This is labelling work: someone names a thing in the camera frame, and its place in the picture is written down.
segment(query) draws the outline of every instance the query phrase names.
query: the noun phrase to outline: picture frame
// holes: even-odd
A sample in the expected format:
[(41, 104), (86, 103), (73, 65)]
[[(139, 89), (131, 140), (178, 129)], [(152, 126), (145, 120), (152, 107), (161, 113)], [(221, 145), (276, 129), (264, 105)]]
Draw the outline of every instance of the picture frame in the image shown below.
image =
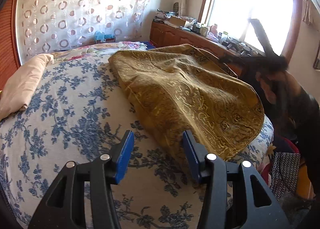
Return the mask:
[(320, 70), (320, 42), (319, 42), (319, 47), (316, 55), (316, 60), (313, 64), (313, 68), (316, 70)]

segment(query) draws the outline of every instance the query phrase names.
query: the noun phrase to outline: wooden dresser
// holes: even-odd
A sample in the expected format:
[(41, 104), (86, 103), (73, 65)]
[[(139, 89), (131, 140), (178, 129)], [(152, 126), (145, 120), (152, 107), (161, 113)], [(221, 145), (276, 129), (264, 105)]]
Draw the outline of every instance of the wooden dresser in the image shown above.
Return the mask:
[(197, 48), (205, 49), (219, 58), (224, 54), (237, 55), (217, 42), (213, 42), (192, 32), (175, 29), (163, 23), (152, 23), (150, 41), (156, 47), (190, 44)]

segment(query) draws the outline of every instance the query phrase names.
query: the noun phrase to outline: cardboard box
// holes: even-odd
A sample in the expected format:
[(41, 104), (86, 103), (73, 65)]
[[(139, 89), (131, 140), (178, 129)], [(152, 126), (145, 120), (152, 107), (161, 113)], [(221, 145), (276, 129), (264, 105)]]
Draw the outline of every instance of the cardboard box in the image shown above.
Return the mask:
[(187, 28), (189, 26), (192, 26), (193, 23), (192, 22), (188, 22), (186, 20), (180, 19), (176, 16), (171, 16), (171, 18), (169, 19), (169, 22), (173, 25), (176, 25), (178, 27), (182, 26), (184, 28)]

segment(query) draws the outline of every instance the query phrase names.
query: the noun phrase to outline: pillow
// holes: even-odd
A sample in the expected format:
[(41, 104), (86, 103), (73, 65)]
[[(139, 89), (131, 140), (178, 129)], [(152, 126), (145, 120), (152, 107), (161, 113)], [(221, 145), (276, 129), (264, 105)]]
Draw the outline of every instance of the pillow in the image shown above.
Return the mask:
[(28, 108), (44, 69), (53, 63), (53, 55), (39, 54), (29, 59), (6, 82), (0, 93), (0, 120)]

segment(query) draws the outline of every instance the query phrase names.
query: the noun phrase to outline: floral quilt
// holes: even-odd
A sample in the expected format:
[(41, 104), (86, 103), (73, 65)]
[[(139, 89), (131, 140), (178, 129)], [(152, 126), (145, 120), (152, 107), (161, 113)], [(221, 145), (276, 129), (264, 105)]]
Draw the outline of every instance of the floral quilt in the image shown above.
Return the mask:
[[(28, 109), (0, 122), (0, 185), (23, 228), (66, 162), (108, 153), (127, 129), (134, 132), (135, 147), (124, 179), (112, 186), (122, 228), (196, 228), (203, 189), (140, 125), (108, 55), (99, 53), (47, 67)], [(257, 167), (272, 136), (265, 117), (260, 134), (233, 161)], [(85, 203), (87, 228), (93, 228), (88, 184)]]

